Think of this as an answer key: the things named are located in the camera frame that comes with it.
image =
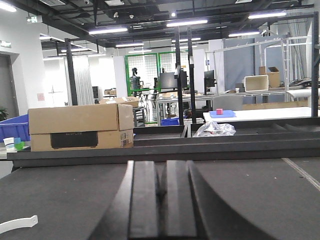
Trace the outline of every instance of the potted plant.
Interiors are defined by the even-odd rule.
[[[8,115],[7,109],[3,106],[0,106],[0,122],[6,120]]]

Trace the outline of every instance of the plastic bag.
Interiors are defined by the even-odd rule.
[[[229,123],[218,124],[215,121],[210,121],[203,124],[198,131],[196,131],[193,137],[233,136],[235,133],[235,127]]]

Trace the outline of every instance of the pink cube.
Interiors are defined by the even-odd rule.
[[[217,108],[216,109],[216,114],[217,115],[223,115],[224,114],[224,110],[222,108]]]

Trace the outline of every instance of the door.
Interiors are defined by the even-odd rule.
[[[8,118],[18,116],[18,105],[14,79],[11,70],[11,60],[7,55],[0,54],[0,107],[5,107]]]

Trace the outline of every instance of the white curtain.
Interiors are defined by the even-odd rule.
[[[95,104],[88,57],[73,57],[73,68],[78,105]]]
[[[287,11],[287,16],[299,16],[303,15],[304,12],[293,12],[293,10]],[[309,22],[308,19],[291,19],[287,20],[288,27],[291,33],[290,37],[301,37],[308,34]],[[305,43],[306,39],[297,40],[294,39],[291,44]],[[307,57],[305,45],[295,45],[291,47],[291,66],[292,66],[292,79],[303,79],[309,77],[307,74]]]

